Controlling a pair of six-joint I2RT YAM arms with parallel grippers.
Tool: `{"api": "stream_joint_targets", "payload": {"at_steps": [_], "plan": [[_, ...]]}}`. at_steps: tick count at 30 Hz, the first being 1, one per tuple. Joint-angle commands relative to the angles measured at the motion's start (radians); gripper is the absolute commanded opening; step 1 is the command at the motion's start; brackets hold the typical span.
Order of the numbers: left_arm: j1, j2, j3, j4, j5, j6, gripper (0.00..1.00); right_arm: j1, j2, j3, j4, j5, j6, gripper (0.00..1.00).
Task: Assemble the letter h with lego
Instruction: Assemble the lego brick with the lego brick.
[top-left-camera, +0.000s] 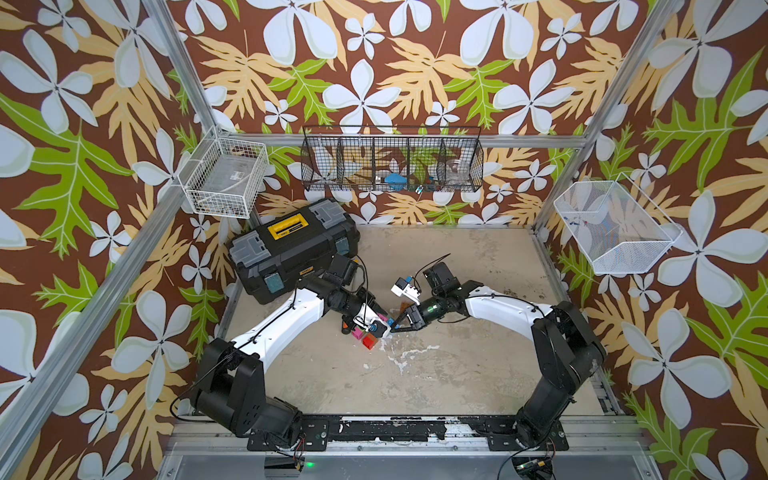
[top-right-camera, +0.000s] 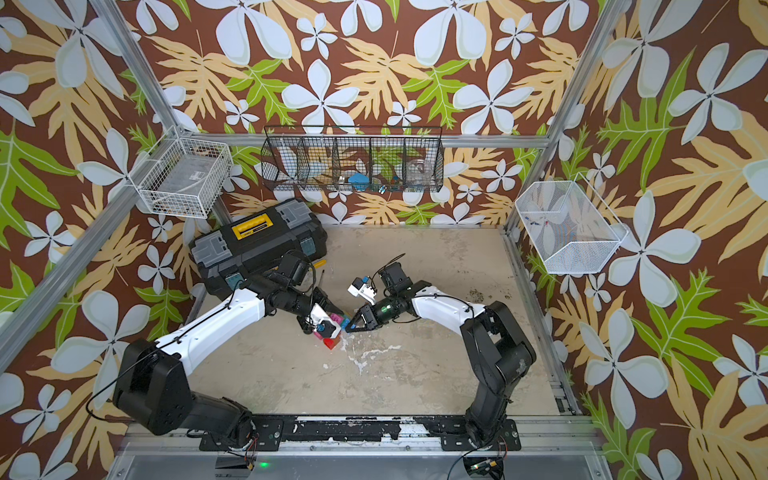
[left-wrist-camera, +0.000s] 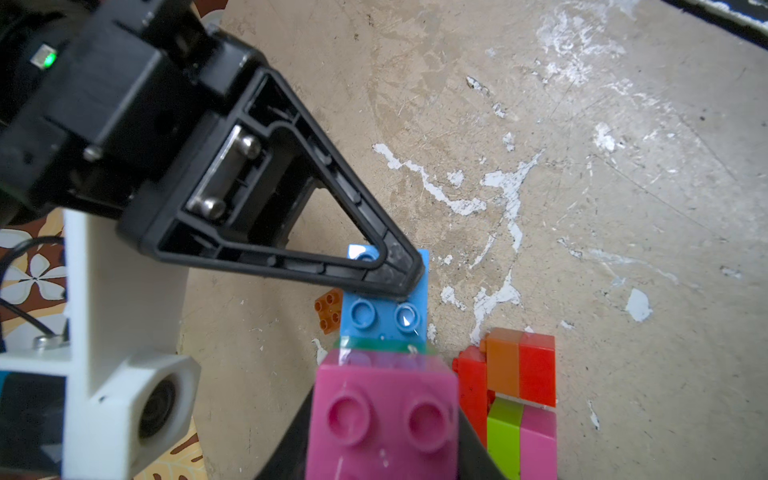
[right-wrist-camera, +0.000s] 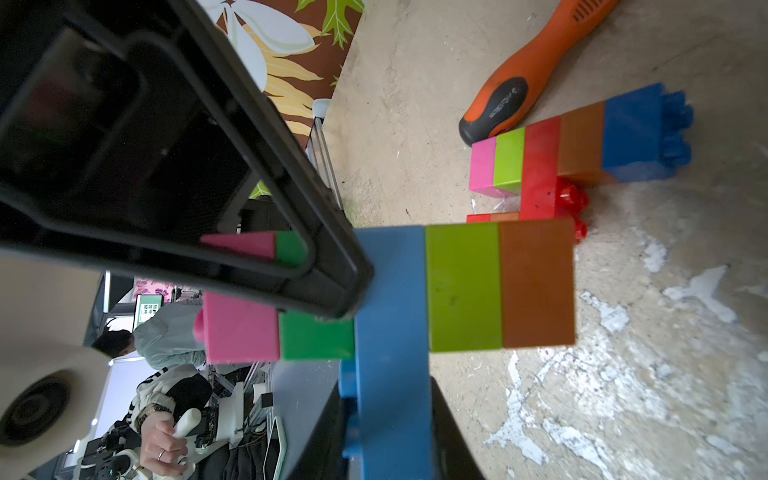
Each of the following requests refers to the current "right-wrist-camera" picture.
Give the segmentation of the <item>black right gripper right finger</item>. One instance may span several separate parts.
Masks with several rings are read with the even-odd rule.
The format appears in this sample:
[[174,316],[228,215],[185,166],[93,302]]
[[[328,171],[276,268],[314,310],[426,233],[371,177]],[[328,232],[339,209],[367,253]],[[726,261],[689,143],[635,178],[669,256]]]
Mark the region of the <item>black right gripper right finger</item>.
[[437,380],[434,377],[430,380],[435,478],[483,480],[485,476],[475,461]]

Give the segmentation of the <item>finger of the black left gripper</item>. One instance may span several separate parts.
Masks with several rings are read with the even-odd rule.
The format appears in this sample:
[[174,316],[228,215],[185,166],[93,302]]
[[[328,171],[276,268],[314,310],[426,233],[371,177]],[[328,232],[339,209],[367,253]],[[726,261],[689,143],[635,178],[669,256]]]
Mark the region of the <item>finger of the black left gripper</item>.
[[[292,266],[206,245],[263,182]],[[374,268],[273,102],[194,1],[1,5],[1,248],[352,316]]]

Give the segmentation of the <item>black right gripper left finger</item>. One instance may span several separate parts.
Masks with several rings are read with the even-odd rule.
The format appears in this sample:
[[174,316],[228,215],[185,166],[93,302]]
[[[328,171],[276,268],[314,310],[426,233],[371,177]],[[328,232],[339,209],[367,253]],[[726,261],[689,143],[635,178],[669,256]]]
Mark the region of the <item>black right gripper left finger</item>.
[[282,479],[347,479],[343,457],[348,402],[336,383],[284,389],[278,393],[278,417],[285,435]]

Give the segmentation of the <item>light blue long lego brick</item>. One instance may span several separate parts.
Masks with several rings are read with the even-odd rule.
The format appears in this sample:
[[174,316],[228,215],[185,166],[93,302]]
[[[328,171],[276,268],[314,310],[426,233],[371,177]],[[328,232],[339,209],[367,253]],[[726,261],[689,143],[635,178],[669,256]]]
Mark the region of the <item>light blue long lego brick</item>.
[[431,479],[425,229],[360,229],[374,277],[354,318],[355,357],[339,393],[354,402],[343,455],[364,479]]

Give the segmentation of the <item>brown lego brick front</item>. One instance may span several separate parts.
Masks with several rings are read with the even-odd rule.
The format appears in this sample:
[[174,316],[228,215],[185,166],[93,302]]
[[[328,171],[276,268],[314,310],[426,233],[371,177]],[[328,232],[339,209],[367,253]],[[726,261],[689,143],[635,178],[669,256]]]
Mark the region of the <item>brown lego brick front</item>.
[[576,341],[571,219],[501,222],[502,338],[507,349]]

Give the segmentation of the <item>brown lego brick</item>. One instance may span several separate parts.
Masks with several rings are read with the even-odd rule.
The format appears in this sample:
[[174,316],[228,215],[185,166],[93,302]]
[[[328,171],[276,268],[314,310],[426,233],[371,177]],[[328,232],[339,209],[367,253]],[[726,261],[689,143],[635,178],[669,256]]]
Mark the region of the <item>brown lego brick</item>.
[[593,103],[559,116],[558,175],[582,187],[618,183],[603,169],[605,104]]
[[492,222],[518,221],[519,213],[518,212],[495,213],[490,215],[490,220]]
[[507,349],[576,341],[571,219],[501,222],[502,338]]

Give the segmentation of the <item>red square lego brick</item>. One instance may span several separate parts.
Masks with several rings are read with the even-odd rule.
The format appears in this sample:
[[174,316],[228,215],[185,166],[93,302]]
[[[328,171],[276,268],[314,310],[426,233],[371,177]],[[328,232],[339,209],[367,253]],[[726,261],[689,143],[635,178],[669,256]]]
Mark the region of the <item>red square lego brick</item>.
[[485,222],[491,222],[491,221],[492,221],[491,214],[472,214],[466,217],[467,223],[485,223]]

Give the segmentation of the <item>magenta lego brick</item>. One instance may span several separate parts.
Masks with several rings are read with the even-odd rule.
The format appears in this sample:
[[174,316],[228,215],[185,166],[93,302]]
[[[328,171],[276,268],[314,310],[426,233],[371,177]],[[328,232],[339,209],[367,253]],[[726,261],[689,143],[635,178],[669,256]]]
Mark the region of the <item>magenta lego brick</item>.
[[469,188],[472,192],[494,198],[510,195],[493,185],[496,137],[475,143],[471,151]]
[[[201,242],[268,260],[276,258],[276,236],[269,231],[211,234]],[[205,291],[194,333],[204,343],[206,360],[212,365],[280,359],[279,315],[273,306]]]

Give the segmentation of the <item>lime green lego brick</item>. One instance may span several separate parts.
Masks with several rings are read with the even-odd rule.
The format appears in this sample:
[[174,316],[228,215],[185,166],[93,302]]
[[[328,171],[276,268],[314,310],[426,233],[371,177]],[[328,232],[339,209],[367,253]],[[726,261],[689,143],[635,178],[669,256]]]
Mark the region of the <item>lime green lego brick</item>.
[[500,349],[499,229],[494,223],[425,228],[430,350]]
[[510,195],[522,191],[526,128],[496,137],[493,185]]

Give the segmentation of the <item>dark blue lego brick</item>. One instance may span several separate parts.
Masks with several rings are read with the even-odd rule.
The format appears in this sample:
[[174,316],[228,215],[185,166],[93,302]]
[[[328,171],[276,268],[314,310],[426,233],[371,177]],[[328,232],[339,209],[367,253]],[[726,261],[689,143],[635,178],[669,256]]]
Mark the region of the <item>dark blue lego brick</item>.
[[673,177],[692,159],[684,134],[693,120],[685,92],[661,83],[607,100],[602,170],[621,183]]

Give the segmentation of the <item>dark green lego brick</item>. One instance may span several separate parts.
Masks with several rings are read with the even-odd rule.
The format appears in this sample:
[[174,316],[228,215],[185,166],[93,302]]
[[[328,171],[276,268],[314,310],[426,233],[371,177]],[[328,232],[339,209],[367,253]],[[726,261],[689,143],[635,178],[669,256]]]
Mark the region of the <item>dark green lego brick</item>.
[[[294,231],[275,234],[276,259],[295,266],[306,251]],[[355,356],[354,320],[322,320],[298,312],[279,313],[281,359],[285,361],[351,360]]]

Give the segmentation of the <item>magenta lego brick front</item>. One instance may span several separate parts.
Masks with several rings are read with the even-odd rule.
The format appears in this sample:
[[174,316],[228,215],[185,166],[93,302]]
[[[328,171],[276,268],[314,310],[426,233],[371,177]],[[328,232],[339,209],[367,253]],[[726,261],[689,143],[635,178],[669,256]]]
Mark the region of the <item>magenta lego brick front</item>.
[[[211,234],[201,242],[268,260],[276,258],[276,236],[269,231]],[[206,360],[212,365],[280,359],[279,315],[273,306],[205,291],[194,333],[204,343]]]

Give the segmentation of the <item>lime green lego brick front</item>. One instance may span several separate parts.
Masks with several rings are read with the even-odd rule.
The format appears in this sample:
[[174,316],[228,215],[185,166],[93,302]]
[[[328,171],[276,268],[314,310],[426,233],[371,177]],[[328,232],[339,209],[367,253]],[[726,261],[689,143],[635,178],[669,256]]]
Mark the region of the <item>lime green lego brick front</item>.
[[430,350],[500,349],[499,229],[494,223],[425,228]]

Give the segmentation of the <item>red long lego brick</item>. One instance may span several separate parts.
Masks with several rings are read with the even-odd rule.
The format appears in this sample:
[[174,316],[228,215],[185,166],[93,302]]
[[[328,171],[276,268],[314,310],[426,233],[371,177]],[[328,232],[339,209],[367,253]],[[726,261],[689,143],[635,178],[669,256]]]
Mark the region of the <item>red long lego brick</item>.
[[574,243],[587,237],[581,220],[589,196],[577,184],[558,175],[561,120],[554,117],[525,128],[519,219],[573,220]]

